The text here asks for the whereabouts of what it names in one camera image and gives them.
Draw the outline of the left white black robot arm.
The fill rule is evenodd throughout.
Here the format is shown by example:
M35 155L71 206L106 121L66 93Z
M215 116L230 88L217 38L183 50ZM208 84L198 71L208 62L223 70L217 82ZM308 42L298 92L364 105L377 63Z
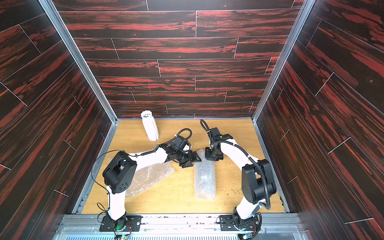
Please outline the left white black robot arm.
M197 152L192 150L161 146L148 152L133 155L119 151L103 171L109 207L106 211L106 217L103 218L105 223L102 226L113 232L125 230L129 226L127 224L125 194L135 173L143 168L170 161L179 163L182 168L188 168L192 167L194 162L201 162L202 160Z

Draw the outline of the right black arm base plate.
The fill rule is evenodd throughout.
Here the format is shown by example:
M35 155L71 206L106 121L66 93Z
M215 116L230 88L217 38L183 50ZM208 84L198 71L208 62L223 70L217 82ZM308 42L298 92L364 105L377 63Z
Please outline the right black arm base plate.
M256 214L245 220L238 215L220 215L217 224L220 225L221 231L256 231L262 223L262 216Z

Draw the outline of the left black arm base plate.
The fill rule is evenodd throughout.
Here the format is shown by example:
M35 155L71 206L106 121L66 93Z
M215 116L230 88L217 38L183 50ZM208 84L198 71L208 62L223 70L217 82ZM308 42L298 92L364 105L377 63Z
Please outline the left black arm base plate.
M103 217L100 232L138 232L141 227L142 216L126 215L118 220L113 220L109 215Z

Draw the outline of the white ribbed vase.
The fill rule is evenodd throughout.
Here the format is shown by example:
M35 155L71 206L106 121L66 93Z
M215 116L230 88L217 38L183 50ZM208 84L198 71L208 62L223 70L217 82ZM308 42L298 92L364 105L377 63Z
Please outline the white ribbed vase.
M143 111L141 118L149 140L157 141L160 135L152 112L149 110Z

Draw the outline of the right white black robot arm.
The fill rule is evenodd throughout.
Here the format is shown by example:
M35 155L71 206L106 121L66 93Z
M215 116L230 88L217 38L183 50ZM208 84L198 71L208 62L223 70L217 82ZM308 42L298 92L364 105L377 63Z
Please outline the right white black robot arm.
M259 210L271 208L271 196L277 192L272 165L268 160L260 160L240 147L234 139L211 143L205 149L209 161L229 157L242 171L241 202L234 208L231 223L239 231L252 226L253 236L261 229L262 216Z

